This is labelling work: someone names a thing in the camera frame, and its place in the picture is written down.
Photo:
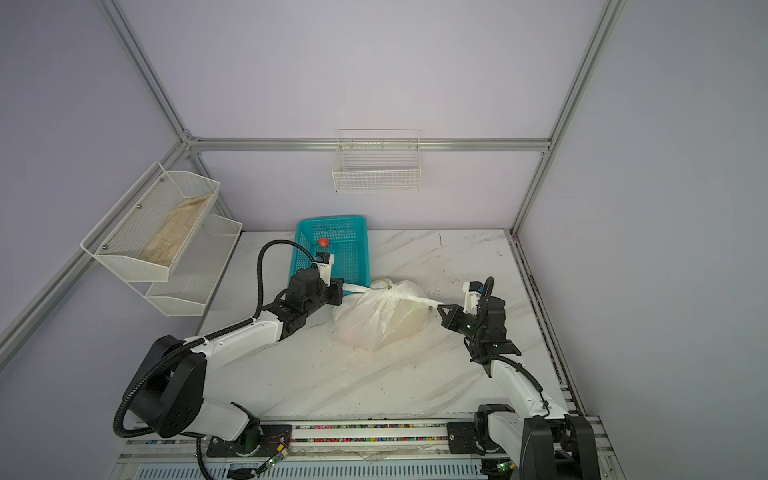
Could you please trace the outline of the white lemon print plastic bag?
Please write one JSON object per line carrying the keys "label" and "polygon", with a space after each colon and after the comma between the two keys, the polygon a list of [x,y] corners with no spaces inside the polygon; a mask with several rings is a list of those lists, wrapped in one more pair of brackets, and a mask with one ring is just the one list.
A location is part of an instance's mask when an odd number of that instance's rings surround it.
{"label": "white lemon print plastic bag", "polygon": [[421,332],[439,305],[408,280],[383,278],[368,287],[345,283],[343,292],[332,311],[331,338],[370,352]]}

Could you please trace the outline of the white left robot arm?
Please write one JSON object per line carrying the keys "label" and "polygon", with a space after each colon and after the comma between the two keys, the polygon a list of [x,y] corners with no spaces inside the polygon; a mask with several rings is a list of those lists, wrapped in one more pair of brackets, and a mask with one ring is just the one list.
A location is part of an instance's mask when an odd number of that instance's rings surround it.
{"label": "white left robot arm", "polygon": [[113,419],[122,438],[157,434],[256,440],[260,419],[207,386],[231,362],[287,339],[326,305],[339,306],[344,280],[313,265],[297,271],[288,287],[249,318],[203,336],[156,340],[126,388]]}

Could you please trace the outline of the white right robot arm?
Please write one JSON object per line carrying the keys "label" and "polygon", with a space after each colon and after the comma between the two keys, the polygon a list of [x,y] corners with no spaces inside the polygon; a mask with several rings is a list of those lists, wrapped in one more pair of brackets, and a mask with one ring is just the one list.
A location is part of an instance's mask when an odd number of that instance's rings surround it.
{"label": "white right robot arm", "polygon": [[444,328],[463,336],[470,361],[506,395],[504,403],[482,404],[474,415],[477,452],[507,457],[482,473],[490,479],[599,479],[591,424],[557,404],[523,365],[521,350],[507,338],[505,302],[470,297],[463,306],[443,304],[437,311]]}

